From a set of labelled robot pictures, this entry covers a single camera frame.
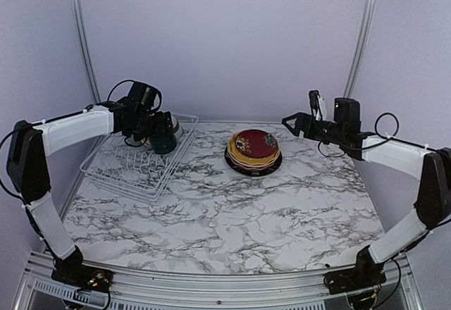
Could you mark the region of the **dark green mug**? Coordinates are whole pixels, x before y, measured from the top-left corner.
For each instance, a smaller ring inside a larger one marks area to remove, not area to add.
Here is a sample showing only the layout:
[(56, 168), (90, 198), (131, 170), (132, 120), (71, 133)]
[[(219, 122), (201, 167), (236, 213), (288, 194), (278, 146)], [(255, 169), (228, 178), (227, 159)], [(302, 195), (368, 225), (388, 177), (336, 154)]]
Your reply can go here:
[(171, 153), (177, 145), (177, 140), (173, 133), (167, 133), (149, 139), (151, 148), (155, 154), (165, 155)]

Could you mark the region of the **cream brown cup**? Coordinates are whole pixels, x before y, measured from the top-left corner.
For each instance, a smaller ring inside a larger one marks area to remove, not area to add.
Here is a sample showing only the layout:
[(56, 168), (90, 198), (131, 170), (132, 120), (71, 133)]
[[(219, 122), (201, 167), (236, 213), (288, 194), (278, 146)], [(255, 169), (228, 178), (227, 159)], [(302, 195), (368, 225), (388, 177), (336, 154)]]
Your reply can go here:
[(165, 137), (168, 140), (178, 140), (183, 135), (183, 127), (179, 123), (178, 119), (172, 115), (170, 111), (163, 113), (164, 116), (164, 131)]

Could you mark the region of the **dark red floral plate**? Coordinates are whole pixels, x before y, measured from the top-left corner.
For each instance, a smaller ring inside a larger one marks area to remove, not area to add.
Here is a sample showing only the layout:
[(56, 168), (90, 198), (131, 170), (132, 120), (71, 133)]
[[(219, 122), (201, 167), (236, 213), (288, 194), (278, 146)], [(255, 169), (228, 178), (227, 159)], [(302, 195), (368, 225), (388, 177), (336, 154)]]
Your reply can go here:
[(234, 141), (235, 148), (244, 156), (262, 159), (275, 154), (278, 149), (276, 138), (263, 130), (243, 130)]

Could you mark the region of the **pink bear plate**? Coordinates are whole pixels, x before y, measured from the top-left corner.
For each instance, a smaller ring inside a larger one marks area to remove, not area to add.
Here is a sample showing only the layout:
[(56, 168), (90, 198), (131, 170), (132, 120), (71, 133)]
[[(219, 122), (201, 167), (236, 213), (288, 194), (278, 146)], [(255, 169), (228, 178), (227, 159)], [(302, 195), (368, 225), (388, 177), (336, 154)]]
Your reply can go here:
[(263, 169), (274, 166), (277, 161), (282, 160), (282, 154), (280, 151), (277, 151), (268, 158), (255, 159), (244, 155), (239, 155), (236, 157), (231, 154), (228, 149), (225, 149), (225, 157), (230, 159), (235, 165), (238, 165), (248, 171), (262, 171)]

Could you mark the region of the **mauve polka dot plate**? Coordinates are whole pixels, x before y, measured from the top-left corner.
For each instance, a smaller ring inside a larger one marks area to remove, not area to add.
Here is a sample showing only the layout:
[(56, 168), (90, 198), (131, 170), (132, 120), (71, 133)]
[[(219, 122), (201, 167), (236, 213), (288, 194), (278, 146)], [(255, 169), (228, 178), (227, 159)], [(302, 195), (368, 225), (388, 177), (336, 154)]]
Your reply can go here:
[(231, 162), (233, 166), (236, 166), (239, 169), (246, 170), (246, 171), (262, 172), (262, 171), (267, 170), (267, 169), (269, 169), (271, 167), (279, 166), (279, 162), (282, 161), (283, 156), (279, 155), (276, 158), (276, 160), (274, 160), (270, 164), (258, 165), (258, 166), (251, 166), (251, 165), (240, 163), (239, 161), (236, 161), (235, 159), (232, 159), (228, 155), (225, 155), (225, 159), (227, 161)]

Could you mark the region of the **black rimmed cream plate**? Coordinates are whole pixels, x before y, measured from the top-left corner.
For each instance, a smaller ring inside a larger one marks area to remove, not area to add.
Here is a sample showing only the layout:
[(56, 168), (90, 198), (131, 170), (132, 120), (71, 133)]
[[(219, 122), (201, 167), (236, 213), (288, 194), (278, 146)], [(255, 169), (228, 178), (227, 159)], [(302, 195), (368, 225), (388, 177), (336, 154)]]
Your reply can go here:
[(224, 159), (226, 161), (226, 163), (236, 172), (241, 173), (243, 175), (249, 176), (249, 177), (261, 177), (261, 176), (265, 176), (265, 175), (269, 175), (274, 173), (276, 170), (278, 170), (283, 162), (283, 155), (280, 154), (278, 156), (278, 158), (276, 159), (276, 161), (268, 166), (267, 168), (263, 168), (261, 170), (255, 170), (255, 169), (245, 169), (242, 166), (239, 166), (237, 164), (235, 164), (232, 159), (231, 156), (228, 153), (228, 150), (225, 149), (224, 150)]

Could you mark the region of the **yellow polka dot plate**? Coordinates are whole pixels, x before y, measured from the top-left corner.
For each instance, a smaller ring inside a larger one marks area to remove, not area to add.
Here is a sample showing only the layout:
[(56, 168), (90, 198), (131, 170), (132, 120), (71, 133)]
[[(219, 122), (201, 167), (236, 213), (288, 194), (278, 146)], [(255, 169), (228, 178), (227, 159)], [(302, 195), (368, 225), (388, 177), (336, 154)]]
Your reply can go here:
[(246, 166), (268, 166), (280, 155), (277, 139), (263, 130), (247, 129), (235, 133), (228, 141), (228, 154)]

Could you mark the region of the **white red patterned bowl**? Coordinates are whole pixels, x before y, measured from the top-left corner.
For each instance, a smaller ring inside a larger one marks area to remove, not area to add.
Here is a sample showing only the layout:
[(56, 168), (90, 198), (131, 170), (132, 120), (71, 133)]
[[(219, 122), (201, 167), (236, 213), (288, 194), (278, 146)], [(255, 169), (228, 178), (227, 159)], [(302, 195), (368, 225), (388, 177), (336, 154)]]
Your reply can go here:
[(142, 139), (135, 139), (134, 136), (131, 137), (126, 137), (124, 139), (124, 142), (126, 145), (128, 145), (129, 147), (134, 147), (134, 148), (138, 148), (138, 147), (150, 147), (150, 142), (149, 140), (144, 137)]

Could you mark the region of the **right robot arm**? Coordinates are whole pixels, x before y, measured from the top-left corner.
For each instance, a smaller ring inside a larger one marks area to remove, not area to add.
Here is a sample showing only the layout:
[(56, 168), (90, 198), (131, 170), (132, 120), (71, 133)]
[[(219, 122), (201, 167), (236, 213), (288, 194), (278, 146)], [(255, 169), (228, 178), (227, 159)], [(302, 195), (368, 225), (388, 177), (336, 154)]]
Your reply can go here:
[(356, 253), (349, 268), (334, 268), (330, 280), (347, 276), (355, 287), (364, 287), (380, 275), (394, 257), (409, 253), (415, 268), (428, 254), (450, 247), (450, 146), (440, 138), (429, 146), (420, 139), (400, 139), (399, 120), (381, 113), (376, 122), (362, 125), (360, 103), (336, 98), (327, 108), (321, 96), (310, 99), (306, 112), (284, 117), (281, 123), (295, 136), (332, 147), (329, 159), (350, 158), (371, 199), (384, 233)]

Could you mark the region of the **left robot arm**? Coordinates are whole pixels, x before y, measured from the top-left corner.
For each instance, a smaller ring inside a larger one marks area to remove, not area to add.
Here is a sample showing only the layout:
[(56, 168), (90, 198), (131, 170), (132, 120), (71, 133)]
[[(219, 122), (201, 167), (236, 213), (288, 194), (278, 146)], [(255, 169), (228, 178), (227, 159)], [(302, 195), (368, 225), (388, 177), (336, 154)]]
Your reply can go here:
[(89, 270), (71, 240), (51, 197), (47, 159), (52, 154), (102, 135), (120, 133), (129, 146), (150, 143), (155, 154), (176, 147), (170, 112), (160, 110), (159, 89), (133, 80), (128, 94), (118, 101), (107, 99), (65, 116), (29, 123), (17, 122), (5, 138), (10, 142), (6, 172), (22, 201), (35, 232), (44, 240), (55, 269), (74, 285), (84, 285)]

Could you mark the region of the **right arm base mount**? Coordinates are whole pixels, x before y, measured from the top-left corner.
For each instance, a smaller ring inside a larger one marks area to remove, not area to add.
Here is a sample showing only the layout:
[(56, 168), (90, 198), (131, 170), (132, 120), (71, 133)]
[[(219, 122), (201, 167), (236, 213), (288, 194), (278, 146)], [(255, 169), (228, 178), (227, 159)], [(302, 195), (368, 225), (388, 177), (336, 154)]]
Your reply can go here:
[(331, 295), (352, 292), (382, 284), (387, 280), (382, 268), (359, 269), (357, 267), (328, 272), (323, 277), (324, 285)]

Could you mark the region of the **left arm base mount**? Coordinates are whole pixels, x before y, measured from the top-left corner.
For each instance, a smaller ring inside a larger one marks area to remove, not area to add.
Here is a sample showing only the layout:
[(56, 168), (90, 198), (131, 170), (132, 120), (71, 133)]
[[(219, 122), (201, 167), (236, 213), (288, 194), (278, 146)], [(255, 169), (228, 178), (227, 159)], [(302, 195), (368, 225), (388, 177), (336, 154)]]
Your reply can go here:
[(57, 282), (72, 285), (79, 290), (94, 290), (107, 293), (109, 291), (113, 272), (104, 268), (95, 268), (82, 265), (73, 272), (64, 272), (54, 269), (51, 278)]

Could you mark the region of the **aluminium front rail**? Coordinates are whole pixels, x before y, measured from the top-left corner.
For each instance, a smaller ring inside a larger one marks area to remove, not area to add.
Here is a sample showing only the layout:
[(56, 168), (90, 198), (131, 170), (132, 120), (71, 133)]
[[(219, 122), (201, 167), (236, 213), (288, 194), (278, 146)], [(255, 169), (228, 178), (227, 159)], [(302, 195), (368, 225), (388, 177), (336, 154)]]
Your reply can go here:
[(31, 253), (13, 309), (351, 309), (357, 300), (376, 309), (422, 309), (408, 261), (388, 262), (380, 286), (331, 294), (328, 269), (262, 275), (205, 275), (146, 271), (104, 264), (112, 272), (110, 292), (78, 292), (51, 279), (50, 256)]

